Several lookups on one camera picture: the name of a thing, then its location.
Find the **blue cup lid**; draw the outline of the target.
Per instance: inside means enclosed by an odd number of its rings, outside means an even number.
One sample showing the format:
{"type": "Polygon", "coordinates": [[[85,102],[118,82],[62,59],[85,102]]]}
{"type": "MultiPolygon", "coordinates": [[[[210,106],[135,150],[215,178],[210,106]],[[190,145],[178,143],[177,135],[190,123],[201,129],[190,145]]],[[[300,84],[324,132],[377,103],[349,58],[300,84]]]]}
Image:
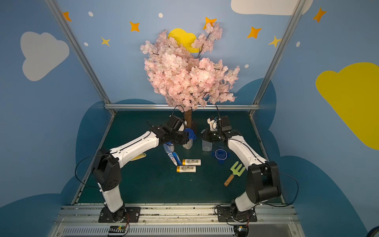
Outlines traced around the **blue cup lid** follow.
{"type": "Polygon", "coordinates": [[[186,128],[184,132],[188,134],[188,139],[196,140],[197,137],[191,128],[186,128]]]}
{"type": "Polygon", "coordinates": [[[212,152],[212,156],[215,157],[219,164],[224,164],[230,154],[224,149],[217,149],[212,152]]]}

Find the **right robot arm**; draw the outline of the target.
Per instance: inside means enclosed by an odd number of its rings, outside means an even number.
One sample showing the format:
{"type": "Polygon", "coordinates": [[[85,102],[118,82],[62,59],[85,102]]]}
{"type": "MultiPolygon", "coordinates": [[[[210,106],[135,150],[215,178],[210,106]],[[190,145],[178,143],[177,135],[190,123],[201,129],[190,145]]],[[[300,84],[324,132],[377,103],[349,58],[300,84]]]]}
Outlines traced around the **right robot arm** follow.
{"type": "Polygon", "coordinates": [[[259,203],[280,197],[278,165],[254,151],[242,134],[232,129],[228,116],[212,116],[207,123],[209,127],[202,132],[202,139],[210,143],[223,142],[237,155],[247,171],[245,192],[234,199],[237,211],[248,211],[259,203]]]}

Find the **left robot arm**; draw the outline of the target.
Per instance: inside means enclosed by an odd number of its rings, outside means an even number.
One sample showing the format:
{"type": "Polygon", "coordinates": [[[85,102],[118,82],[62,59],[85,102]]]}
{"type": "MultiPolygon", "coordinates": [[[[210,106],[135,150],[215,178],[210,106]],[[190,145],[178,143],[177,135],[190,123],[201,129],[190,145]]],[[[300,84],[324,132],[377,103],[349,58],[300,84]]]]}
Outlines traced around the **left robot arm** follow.
{"type": "Polygon", "coordinates": [[[121,169],[138,155],[166,143],[184,145],[189,141],[187,122],[171,115],[167,123],[152,126],[136,139],[110,150],[101,149],[92,166],[94,176],[105,201],[107,211],[121,217],[125,210],[119,185],[121,169]]]}

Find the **white blue toothpaste tube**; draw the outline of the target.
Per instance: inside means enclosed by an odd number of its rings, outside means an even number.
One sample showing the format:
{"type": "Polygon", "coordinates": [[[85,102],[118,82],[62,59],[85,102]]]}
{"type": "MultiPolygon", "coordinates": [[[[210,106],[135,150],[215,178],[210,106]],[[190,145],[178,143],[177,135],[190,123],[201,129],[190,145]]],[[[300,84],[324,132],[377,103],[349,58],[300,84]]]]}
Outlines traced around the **white blue toothpaste tube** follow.
{"type": "Polygon", "coordinates": [[[175,166],[178,166],[178,163],[177,163],[177,161],[176,161],[176,159],[175,159],[175,156],[174,156],[172,153],[168,153],[168,156],[170,157],[170,159],[171,159],[171,161],[173,162],[173,164],[174,164],[175,166]]]}

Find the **blue toothbrush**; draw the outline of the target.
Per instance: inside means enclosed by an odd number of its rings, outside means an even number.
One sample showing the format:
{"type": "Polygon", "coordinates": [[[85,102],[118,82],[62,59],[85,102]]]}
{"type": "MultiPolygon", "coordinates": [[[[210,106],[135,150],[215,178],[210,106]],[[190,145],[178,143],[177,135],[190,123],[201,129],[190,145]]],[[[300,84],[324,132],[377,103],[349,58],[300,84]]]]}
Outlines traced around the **blue toothbrush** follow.
{"type": "Polygon", "coordinates": [[[178,154],[177,154],[176,152],[173,152],[172,154],[173,154],[173,156],[174,156],[174,158],[175,158],[175,161],[176,161],[177,165],[181,166],[181,165],[182,165],[182,162],[181,162],[181,160],[180,160],[178,154]]]}

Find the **orange-cap white bottle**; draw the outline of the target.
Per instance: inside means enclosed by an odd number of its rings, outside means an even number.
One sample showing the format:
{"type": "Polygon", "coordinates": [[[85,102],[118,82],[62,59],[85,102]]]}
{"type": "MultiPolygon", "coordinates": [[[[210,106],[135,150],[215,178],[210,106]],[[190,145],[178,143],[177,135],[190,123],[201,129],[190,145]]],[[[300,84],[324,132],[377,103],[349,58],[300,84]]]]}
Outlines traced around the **orange-cap white bottle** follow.
{"type": "Polygon", "coordinates": [[[182,165],[183,166],[200,166],[201,160],[200,159],[183,159],[182,165]]]}
{"type": "Polygon", "coordinates": [[[196,173],[196,166],[177,166],[177,173],[196,173]]]}

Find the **pink cherry blossom tree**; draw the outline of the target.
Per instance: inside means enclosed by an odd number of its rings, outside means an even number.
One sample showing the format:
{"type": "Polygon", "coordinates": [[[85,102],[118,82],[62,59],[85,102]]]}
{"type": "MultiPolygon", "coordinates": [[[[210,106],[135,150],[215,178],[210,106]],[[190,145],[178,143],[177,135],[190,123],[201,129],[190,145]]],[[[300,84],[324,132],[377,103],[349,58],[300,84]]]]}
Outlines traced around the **pink cherry blossom tree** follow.
{"type": "Polygon", "coordinates": [[[146,41],[140,47],[141,52],[148,55],[145,70],[155,93],[164,96],[169,106],[184,113],[188,128],[193,124],[193,111],[199,107],[235,100],[231,90],[238,80],[240,68],[230,69],[222,60],[215,63],[201,57],[213,51],[222,33],[219,23],[207,23],[205,33],[192,43],[192,47],[198,50],[197,56],[169,37],[166,31],[155,43],[146,41]]]}

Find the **right circuit board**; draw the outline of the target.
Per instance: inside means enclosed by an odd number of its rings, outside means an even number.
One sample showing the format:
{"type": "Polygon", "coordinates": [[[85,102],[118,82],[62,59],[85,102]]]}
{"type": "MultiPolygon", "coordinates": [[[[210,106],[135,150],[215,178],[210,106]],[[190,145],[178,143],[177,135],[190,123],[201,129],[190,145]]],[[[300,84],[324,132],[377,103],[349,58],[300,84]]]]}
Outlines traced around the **right circuit board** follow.
{"type": "Polygon", "coordinates": [[[248,226],[234,226],[234,237],[247,237],[248,234],[248,226]]]}

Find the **left circuit board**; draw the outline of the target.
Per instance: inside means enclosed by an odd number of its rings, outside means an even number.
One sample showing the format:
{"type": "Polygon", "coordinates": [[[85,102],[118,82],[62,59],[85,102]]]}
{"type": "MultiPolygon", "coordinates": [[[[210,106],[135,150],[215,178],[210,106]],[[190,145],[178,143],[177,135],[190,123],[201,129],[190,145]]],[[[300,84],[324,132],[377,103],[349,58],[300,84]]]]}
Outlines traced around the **left circuit board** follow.
{"type": "Polygon", "coordinates": [[[124,237],[128,233],[126,226],[110,226],[108,229],[108,237],[124,237]]]}

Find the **right aluminium frame post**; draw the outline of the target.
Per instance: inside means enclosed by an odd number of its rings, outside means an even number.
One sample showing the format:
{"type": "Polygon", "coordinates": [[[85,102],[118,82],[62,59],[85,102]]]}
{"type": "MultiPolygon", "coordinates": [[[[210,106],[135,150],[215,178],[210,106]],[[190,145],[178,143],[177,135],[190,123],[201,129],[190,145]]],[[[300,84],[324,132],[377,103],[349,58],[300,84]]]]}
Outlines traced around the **right aluminium frame post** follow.
{"type": "Polygon", "coordinates": [[[279,46],[276,48],[275,50],[275,53],[274,53],[274,56],[272,58],[272,61],[268,67],[268,70],[265,74],[265,77],[262,81],[262,83],[260,84],[260,87],[254,97],[254,100],[253,100],[253,103],[252,103],[252,106],[253,108],[249,110],[249,116],[252,117],[254,112],[256,110],[259,110],[260,108],[260,102],[264,96],[264,93],[275,73],[275,70],[285,52],[285,49],[300,21],[300,18],[302,16],[302,12],[303,12],[303,9],[305,9],[305,6],[306,6],[306,3],[308,1],[306,0],[300,0],[300,1],[297,1],[296,5],[295,5],[295,8],[294,8],[294,11],[289,19],[289,22],[284,30],[284,33],[282,35],[282,40],[280,41],[280,44],[279,46]]]}

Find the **aluminium frame post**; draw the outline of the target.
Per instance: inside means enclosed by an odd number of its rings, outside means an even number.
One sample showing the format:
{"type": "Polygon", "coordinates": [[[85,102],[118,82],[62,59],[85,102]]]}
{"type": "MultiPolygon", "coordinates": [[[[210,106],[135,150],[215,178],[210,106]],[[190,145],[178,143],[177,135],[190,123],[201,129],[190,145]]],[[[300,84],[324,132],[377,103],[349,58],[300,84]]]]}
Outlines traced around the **aluminium frame post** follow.
{"type": "Polygon", "coordinates": [[[294,11],[289,19],[289,22],[284,30],[284,33],[282,35],[282,40],[280,41],[280,44],[279,46],[276,48],[275,50],[275,53],[274,53],[274,56],[272,58],[272,61],[268,67],[268,70],[265,74],[265,77],[262,81],[262,83],[260,84],[260,87],[254,97],[254,100],[253,100],[253,103],[252,103],[252,106],[253,108],[249,110],[249,116],[252,117],[254,112],[256,110],[259,110],[260,108],[260,102],[264,96],[264,93],[275,73],[275,70],[285,52],[285,49],[300,21],[300,18],[302,16],[302,12],[303,12],[303,9],[305,9],[305,6],[306,6],[306,3],[308,1],[306,0],[300,0],[300,1],[297,1],[296,5],[295,5],[295,8],[294,8],[294,11]]]}
{"type": "Polygon", "coordinates": [[[89,76],[91,82],[93,83],[94,87],[96,88],[98,94],[100,95],[101,99],[107,104],[111,104],[111,101],[108,97],[108,95],[105,92],[105,89],[103,88],[99,78],[97,77],[96,73],[94,72],[92,66],[90,65],[90,62],[88,58],[86,57],[84,50],[82,49],[80,42],[78,41],[77,37],[75,36],[72,28],[70,27],[69,21],[66,20],[63,11],[61,10],[59,4],[57,1],[51,1],[51,0],[45,0],[44,1],[49,8],[50,12],[52,13],[54,19],[58,23],[60,29],[62,30],[63,34],[65,35],[66,39],[70,43],[72,49],[74,50],[76,56],[78,57],[81,65],[83,66],[84,70],[86,71],[87,75],[89,76]]]}

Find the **green wooden-handled scraper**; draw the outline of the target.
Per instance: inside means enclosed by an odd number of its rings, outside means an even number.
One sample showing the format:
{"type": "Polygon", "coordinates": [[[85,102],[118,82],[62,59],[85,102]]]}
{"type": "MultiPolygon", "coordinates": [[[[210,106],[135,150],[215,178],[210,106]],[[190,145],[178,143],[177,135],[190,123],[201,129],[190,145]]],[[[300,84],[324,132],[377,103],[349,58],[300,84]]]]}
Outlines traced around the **green wooden-handled scraper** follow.
{"type": "Polygon", "coordinates": [[[228,177],[228,179],[224,182],[224,186],[227,187],[235,176],[240,177],[244,171],[246,170],[246,167],[239,162],[235,162],[234,165],[230,168],[230,171],[232,172],[231,175],[228,177]]]}

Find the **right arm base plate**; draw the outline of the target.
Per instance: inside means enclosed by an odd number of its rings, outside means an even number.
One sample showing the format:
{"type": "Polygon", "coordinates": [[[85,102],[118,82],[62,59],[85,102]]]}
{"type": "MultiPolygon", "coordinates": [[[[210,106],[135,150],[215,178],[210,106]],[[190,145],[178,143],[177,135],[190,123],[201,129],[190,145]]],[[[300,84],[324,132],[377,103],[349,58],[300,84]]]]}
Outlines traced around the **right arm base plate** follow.
{"type": "Polygon", "coordinates": [[[257,215],[255,209],[249,209],[247,211],[239,211],[235,206],[221,206],[216,205],[214,208],[215,214],[218,217],[219,222],[257,222],[257,215]]]}

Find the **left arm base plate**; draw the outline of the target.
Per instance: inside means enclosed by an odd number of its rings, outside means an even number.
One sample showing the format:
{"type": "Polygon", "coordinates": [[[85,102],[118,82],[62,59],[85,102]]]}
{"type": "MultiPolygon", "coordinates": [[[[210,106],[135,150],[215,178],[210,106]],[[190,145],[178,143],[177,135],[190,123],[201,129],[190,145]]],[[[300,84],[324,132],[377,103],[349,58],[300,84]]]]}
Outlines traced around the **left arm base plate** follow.
{"type": "Polygon", "coordinates": [[[106,206],[102,208],[98,219],[99,223],[137,223],[140,216],[140,207],[122,206],[116,212],[111,212],[106,206]]]}

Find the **left aluminium frame post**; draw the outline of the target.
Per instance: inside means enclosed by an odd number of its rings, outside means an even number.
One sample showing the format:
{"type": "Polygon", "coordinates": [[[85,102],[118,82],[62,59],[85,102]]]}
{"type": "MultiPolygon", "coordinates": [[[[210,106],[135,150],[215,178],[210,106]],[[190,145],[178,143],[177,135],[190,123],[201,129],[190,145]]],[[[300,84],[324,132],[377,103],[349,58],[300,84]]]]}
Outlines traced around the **left aluminium frame post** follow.
{"type": "Polygon", "coordinates": [[[58,23],[60,29],[62,30],[63,34],[65,35],[66,39],[70,43],[72,49],[74,50],[76,56],[78,57],[81,65],[83,66],[84,70],[86,71],[87,75],[89,76],[91,82],[93,83],[94,87],[96,88],[98,94],[100,95],[101,99],[107,104],[111,104],[111,101],[108,97],[108,95],[105,92],[105,89],[103,88],[99,78],[97,77],[96,73],[94,72],[92,66],[90,65],[90,62],[88,58],[86,57],[84,50],[82,49],[80,42],[78,41],[77,37],[75,36],[72,28],[70,27],[69,21],[66,20],[63,11],[61,10],[59,4],[57,1],[51,1],[51,0],[45,0],[44,1],[49,8],[50,12],[52,13],[54,19],[58,23]]]}

